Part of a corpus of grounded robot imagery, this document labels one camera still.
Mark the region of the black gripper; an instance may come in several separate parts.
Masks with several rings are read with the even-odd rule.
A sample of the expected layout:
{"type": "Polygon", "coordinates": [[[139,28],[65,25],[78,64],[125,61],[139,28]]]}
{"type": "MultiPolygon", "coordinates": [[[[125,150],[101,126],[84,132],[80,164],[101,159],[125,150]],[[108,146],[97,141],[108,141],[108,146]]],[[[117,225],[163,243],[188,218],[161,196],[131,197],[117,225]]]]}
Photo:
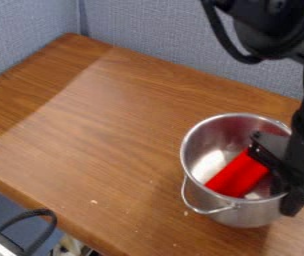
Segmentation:
{"type": "Polygon", "coordinates": [[[280,213],[293,217],[304,207],[304,134],[289,136],[255,131],[251,134],[249,156],[271,171],[269,193],[287,193],[280,213]]]}

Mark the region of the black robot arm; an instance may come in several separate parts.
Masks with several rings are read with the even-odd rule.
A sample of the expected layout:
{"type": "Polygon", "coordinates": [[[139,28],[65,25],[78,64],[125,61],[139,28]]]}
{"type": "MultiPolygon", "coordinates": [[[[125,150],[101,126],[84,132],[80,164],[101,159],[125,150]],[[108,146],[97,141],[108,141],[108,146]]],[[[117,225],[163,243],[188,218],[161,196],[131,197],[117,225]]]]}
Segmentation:
{"type": "MultiPolygon", "coordinates": [[[[289,59],[303,66],[304,0],[199,0],[224,50],[255,65],[289,59]]],[[[295,216],[304,207],[304,96],[291,119],[287,138],[255,132],[247,154],[276,175],[276,191],[284,192],[280,212],[295,216]]]]}

